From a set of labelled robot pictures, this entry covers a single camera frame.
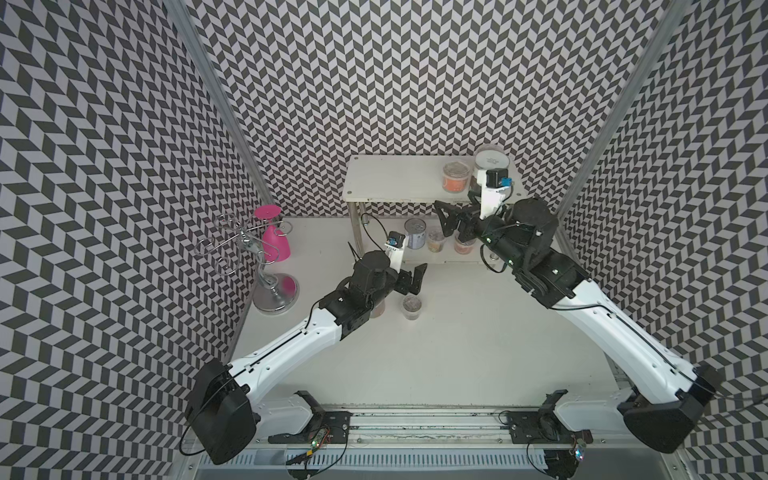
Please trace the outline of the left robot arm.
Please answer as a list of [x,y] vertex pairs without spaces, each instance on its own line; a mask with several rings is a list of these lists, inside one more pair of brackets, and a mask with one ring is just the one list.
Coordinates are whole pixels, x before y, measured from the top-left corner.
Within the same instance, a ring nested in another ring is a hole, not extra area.
[[215,465],[235,458],[255,439],[266,417],[257,405],[283,378],[363,326],[393,292],[416,295],[427,270],[401,268],[410,235],[387,233],[384,244],[355,260],[352,274],[312,304],[307,317],[262,349],[229,364],[208,361],[194,377],[184,412]]

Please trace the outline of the white lid green label jar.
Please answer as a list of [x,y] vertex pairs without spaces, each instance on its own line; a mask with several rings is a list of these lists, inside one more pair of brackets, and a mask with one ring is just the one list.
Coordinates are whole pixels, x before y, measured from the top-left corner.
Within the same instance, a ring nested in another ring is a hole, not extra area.
[[493,145],[481,146],[474,154],[474,167],[471,177],[470,187],[477,190],[478,172],[480,170],[491,170],[499,168],[509,168],[509,156],[500,148]]

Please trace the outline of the tomato lid red jar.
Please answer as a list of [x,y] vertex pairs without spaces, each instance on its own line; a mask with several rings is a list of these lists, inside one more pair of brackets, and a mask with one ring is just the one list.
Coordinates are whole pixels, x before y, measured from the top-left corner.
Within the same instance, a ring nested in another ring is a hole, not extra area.
[[374,309],[370,313],[370,318],[378,318],[380,317],[386,310],[386,302],[384,300],[381,300],[379,303],[376,304]]

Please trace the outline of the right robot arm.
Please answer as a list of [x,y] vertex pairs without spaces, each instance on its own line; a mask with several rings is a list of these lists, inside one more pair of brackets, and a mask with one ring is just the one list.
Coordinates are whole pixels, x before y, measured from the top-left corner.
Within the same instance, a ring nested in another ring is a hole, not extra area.
[[512,207],[434,204],[445,235],[476,239],[511,270],[544,308],[589,337],[628,376],[631,387],[611,393],[557,393],[543,405],[569,431],[630,433],[647,447],[675,452],[714,399],[723,374],[694,366],[663,346],[605,295],[575,260],[552,248],[559,225],[547,203],[527,198]]

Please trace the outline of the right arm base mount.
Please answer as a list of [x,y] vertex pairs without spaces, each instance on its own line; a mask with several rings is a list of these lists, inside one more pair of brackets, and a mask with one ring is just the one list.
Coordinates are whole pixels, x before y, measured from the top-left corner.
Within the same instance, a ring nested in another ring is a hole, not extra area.
[[555,415],[557,402],[567,390],[556,390],[546,395],[545,401],[535,408],[502,410],[496,415],[513,444],[523,445],[539,442],[546,445],[570,444],[583,441],[586,445],[594,442],[590,430],[569,430]]

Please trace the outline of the clear tub brown seeds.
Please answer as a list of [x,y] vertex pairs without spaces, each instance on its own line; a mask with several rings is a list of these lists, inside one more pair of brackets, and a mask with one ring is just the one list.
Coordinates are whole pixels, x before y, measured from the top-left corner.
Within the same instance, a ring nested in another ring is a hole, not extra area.
[[407,295],[402,299],[401,311],[403,316],[411,321],[419,318],[423,309],[421,299],[416,295]]

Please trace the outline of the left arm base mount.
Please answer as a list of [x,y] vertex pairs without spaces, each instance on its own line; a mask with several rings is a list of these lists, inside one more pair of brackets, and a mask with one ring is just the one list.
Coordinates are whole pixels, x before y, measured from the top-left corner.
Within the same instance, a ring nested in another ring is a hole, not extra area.
[[327,443],[344,444],[351,432],[352,413],[347,410],[327,410],[312,394],[298,390],[287,399],[290,425],[268,437],[270,444],[309,444],[325,431]]

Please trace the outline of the red tub clear lid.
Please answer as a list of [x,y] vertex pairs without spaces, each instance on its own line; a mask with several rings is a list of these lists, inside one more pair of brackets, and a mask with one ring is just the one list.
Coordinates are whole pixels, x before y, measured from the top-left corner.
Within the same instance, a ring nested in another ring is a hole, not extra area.
[[452,161],[443,166],[442,188],[449,193],[461,193],[468,185],[471,169],[461,161]]

